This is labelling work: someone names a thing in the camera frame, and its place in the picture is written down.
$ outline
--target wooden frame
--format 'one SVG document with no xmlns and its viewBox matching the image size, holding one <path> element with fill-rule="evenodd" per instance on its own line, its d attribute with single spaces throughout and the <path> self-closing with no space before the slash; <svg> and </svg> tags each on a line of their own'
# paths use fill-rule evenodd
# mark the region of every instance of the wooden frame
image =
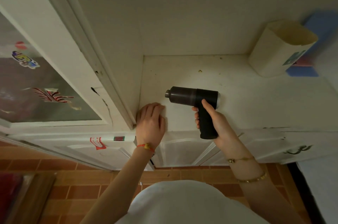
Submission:
<svg viewBox="0 0 338 224">
<path fill-rule="evenodd" d="M 9 123 L 1 119 L 0 132 L 6 134 L 77 133 L 83 132 L 83 126 L 88 127 L 88 125 L 92 128 L 98 126 L 98 130 L 106 132 L 127 131 L 133 128 L 134 123 L 129 115 L 120 114 L 126 112 L 123 105 L 120 104 L 117 108 L 110 97 L 113 91 L 118 98 L 112 84 L 105 81 L 105 87 L 108 85 L 108 90 L 111 92 L 108 93 L 97 77 L 96 73 L 103 73 L 104 69 L 102 66 L 98 66 L 96 71 L 92 69 L 49 0 L 0 0 L 0 12 L 102 119 L 101 121 L 45 123 Z"/>
</svg>

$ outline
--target cabinet handle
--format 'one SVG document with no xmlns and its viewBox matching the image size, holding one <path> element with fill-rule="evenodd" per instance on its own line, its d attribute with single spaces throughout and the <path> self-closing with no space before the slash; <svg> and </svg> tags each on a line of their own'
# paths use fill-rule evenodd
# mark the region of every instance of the cabinet handle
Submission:
<svg viewBox="0 0 338 224">
<path fill-rule="evenodd" d="M 306 145 L 301 145 L 299 147 L 299 149 L 297 150 L 296 153 L 291 153 L 290 150 L 287 150 L 285 152 L 283 152 L 284 154 L 291 154 L 291 155 L 298 155 L 300 154 L 302 151 L 307 151 L 309 150 L 311 147 L 313 147 L 313 145 L 310 145 L 310 146 L 306 146 Z"/>
</svg>

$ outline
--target person's right hand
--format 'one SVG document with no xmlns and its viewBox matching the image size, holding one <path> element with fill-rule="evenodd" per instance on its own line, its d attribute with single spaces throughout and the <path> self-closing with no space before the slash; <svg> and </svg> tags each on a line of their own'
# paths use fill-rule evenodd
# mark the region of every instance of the person's right hand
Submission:
<svg viewBox="0 0 338 224">
<path fill-rule="evenodd" d="M 216 111 L 205 99 L 202 100 L 202 105 L 212 118 L 215 130 L 218 133 L 218 138 L 216 138 L 214 142 L 217 145 L 217 147 L 221 149 L 224 146 L 226 139 L 228 139 L 231 136 L 237 135 L 231 128 L 230 124 L 228 123 L 228 120 L 223 114 Z M 197 128 L 199 129 L 198 108 L 194 106 L 192 107 L 192 110 L 197 112 L 195 113 L 195 123 L 197 125 Z"/>
</svg>

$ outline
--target orange floor tile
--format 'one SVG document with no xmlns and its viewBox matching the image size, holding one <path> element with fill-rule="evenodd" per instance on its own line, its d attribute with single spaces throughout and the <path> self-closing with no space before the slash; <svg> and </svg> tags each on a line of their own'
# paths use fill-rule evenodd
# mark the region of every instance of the orange floor tile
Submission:
<svg viewBox="0 0 338 224">
<path fill-rule="evenodd" d="M 262 164 L 273 184 L 286 200 L 311 224 L 307 211 L 285 165 Z M 118 174 L 103 171 L 80 163 L 61 159 L 32 149 L 13 146 L 0 141 L 0 171 L 6 172 L 53 172 L 57 178 L 45 205 L 40 224 L 80 223 L 97 198 Z M 229 167 L 197 166 L 159 168 L 146 171 L 141 177 L 135 196 L 142 189 L 160 181 L 197 180 L 208 183 L 225 196 L 249 207 Z"/>
</svg>

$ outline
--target black grip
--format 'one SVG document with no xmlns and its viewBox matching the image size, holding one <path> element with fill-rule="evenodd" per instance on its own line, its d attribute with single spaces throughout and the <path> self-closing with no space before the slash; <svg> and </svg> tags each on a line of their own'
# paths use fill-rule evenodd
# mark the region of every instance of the black grip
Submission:
<svg viewBox="0 0 338 224">
<path fill-rule="evenodd" d="M 215 139 L 218 137 L 218 133 L 214 128 L 211 116 L 205 110 L 202 103 L 198 106 L 199 117 L 199 130 L 201 131 L 200 138 L 202 139 Z"/>
</svg>

